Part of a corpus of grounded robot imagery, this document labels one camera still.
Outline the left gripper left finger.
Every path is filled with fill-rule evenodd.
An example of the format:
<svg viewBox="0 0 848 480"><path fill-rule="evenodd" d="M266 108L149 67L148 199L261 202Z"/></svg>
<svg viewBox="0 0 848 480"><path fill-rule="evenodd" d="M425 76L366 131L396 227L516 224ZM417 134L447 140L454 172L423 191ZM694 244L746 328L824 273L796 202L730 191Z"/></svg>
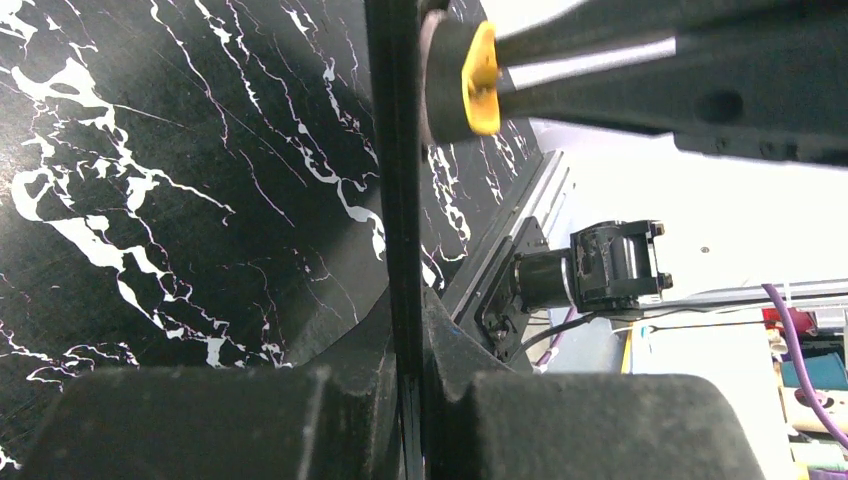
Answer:
<svg viewBox="0 0 848 480"><path fill-rule="evenodd" d="M24 479L394 479L390 301L304 365L101 369L70 383Z"/></svg>

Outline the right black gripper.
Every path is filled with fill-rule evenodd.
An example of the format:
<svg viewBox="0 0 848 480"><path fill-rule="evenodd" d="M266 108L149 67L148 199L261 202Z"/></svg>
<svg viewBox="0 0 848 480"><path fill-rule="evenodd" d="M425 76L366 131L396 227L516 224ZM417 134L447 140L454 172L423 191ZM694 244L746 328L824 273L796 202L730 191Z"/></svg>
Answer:
<svg viewBox="0 0 848 480"><path fill-rule="evenodd" d="M676 55L702 54L693 130L681 151L825 166L847 163L845 1L584 1L495 41L498 65L517 67L632 48L667 38ZM714 31L706 30L721 27ZM533 118L644 136L673 131L637 104L679 66L665 56L500 90L505 119Z"/></svg>

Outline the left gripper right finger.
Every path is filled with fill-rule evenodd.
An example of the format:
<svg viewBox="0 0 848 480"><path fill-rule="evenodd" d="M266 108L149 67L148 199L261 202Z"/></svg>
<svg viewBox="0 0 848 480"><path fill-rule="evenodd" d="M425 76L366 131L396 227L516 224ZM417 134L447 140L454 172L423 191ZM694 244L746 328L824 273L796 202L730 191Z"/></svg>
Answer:
<svg viewBox="0 0 848 480"><path fill-rule="evenodd" d="M431 479L759 479L724 395L692 375L518 373L423 294Z"/></svg>

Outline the yellow black whiteboard eraser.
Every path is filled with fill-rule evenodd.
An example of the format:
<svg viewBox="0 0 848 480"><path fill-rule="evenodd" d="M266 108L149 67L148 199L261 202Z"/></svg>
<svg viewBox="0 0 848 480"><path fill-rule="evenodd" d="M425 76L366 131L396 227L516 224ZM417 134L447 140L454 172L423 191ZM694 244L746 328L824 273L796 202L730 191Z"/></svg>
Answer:
<svg viewBox="0 0 848 480"><path fill-rule="evenodd" d="M501 128L495 27L427 13L419 35L419 131L427 145L491 136Z"/></svg>

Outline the white whiteboard black frame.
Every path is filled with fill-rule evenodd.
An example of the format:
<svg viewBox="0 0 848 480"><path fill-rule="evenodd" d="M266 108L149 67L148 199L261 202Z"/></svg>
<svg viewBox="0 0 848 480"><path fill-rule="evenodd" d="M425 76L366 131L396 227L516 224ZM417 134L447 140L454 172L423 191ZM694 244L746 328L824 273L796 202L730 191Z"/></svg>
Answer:
<svg viewBox="0 0 848 480"><path fill-rule="evenodd" d="M420 14L415 1L368 1L365 15L404 464L421 479Z"/></svg>

